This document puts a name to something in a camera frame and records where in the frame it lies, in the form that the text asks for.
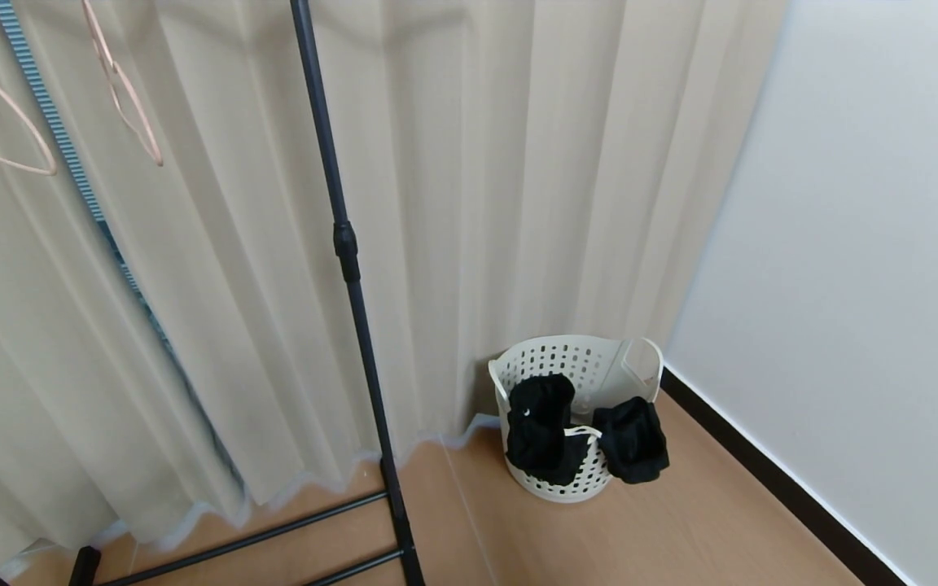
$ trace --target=perforated basket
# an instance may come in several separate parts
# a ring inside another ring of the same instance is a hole
[[[502,420],[502,448],[507,450],[509,392],[516,383],[540,374],[565,374],[576,391],[571,404],[571,423],[588,426],[593,409],[614,407],[634,396],[654,401],[664,371],[664,358],[661,349],[645,338],[621,341],[592,336],[546,336],[507,349],[488,363],[488,370],[494,381],[498,415]],[[567,486],[533,478],[507,458],[506,466],[520,486],[554,503],[587,501],[599,494],[611,478],[607,458],[598,442],[589,442],[585,460],[574,481]]]

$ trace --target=white wall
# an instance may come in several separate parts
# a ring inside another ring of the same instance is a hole
[[[938,2],[789,10],[668,356],[938,586]]]

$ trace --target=black fabric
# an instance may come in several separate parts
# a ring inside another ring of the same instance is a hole
[[[588,452],[588,436],[563,436],[570,427],[574,385],[562,374],[532,376],[509,393],[506,456],[526,474],[547,483],[573,482]]]
[[[626,483],[655,481],[668,467],[668,448],[654,404],[633,397],[617,407],[596,409],[592,427],[603,432],[599,447],[607,470]]]

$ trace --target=garment rack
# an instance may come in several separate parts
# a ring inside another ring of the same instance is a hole
[[[100,563],[100,552],[86,546],[78,550],[78,556],[75,559],[68,586],[128,586],[136,584],[145,581],[145,579],[156,578],[156,576],[168,574],[171,571],[181,570],[199,562],[211,560],[237,549],[247,548],[249,545],[255,545],[286,534],[288,531],[321,522],[321,520],[347,511],[353,511],[353,509],[383,499],[387,500],[390,505],[390,516],[397,540],[395,548],[362,562],[349,565],[343,570],[334,572],[334,574],[325,575],[324,578],[309,582],[308,586],[335,584],[342,581],[342,579],[361,574],[363,571],[371,570],[373,567],[398,558],[401,560],[405,582],[409,586],[422,586],[425,583],[424,578],[422,578],[418,554],[414,550],[414,538],[410,530],[409,520],[407,520],[403,496],[401,495],[401,483],[397,478],[396,463],[393,460],[393,446],[390,442],[386,411],[383,407],[383,393],[381,393],[379,385],[379,370],[377,370],[375,364],[375,350],[372,348],[371,334],[368,331],[368,314],[364,305],[364,292],[361,289],[361,270],[357,262],[357,236],[353,232],[353,224],[350,223],[346,215],[346,201],[343,197],[342,182],[339,177],[339,162],[335,158],[335,141],[331,136],[331,122],[328,119],[328,106],[324,97],[324,80],[321,77],[321,64],[317,57],[317,41],[313,37],[313,21],[309,15],[309,0],[291,0],[291,16],[295,21],[299,55],[302,60],[302,70],[306,76],[306,89],[309,92],[309,106],[310,110],[313,111],[313,127],[317,130],[317,142],[321,149],[321,162],[324,164],[328,199],[331,200],[331,215],[334,217],[335,222],[332,242],[335,245],[335,255],[339,257],[339,263],[342,267],[343,281],[346,281],[350,308],[353,309],[353,324],[357,329],[357,345],[361,349],[364,374],[368,382],[371,412],[372,416],[375,417],[375,427],[377,433],[379,433],[379,446],[381,452],[383,452],[379,464],[381,472],[383,472],[384,489],[368,494],[368,496],[355,498],[353,501],[346,501],[341,505],[335,505],[330,509],[295,519],[293,522],[280,524],[280,526],[271,527],[271,529],[260,531],[260,533],[219,545],[216,548],[205,549],[203,552],[194,553],[194,555],[158,567],[152,567],[149,570],[138,571],[137,574],[112,579],[112,581],[100,584],[94,584],[96,568]],[[8,583],[1,576],[0,586],[8,586]]]

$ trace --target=floor plank seam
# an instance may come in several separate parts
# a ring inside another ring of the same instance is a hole
[[[451,461],[451,455],[447,452],[447,446],[443,442],[440,442],[440,448],[444,450],[444,457],[447,460],[447,467],[451,470],[451,476],[454,478],[454,486],[458,489],[458,497],[462,498],[462,508],[466,511],[466,516],[469,517],[469,527],[472,529],[472,534],[476,537],[476,546],[480,548],[480,555],[484,556],[484,565],[487,567],[487,574],[491,576],[491,584],[498,586],[498,578],[494,575],[494,568],[491,567],[491,557],[487,555],[487,548],[484,547],[484,539],[480,537],[480,530],[476,527],[476,520],[473,518],[471,509],[469,509],[469,500],[466,498],[465,491],[462,490],[462,480],[458,477],[458,472],[454,469],[454,462]]]

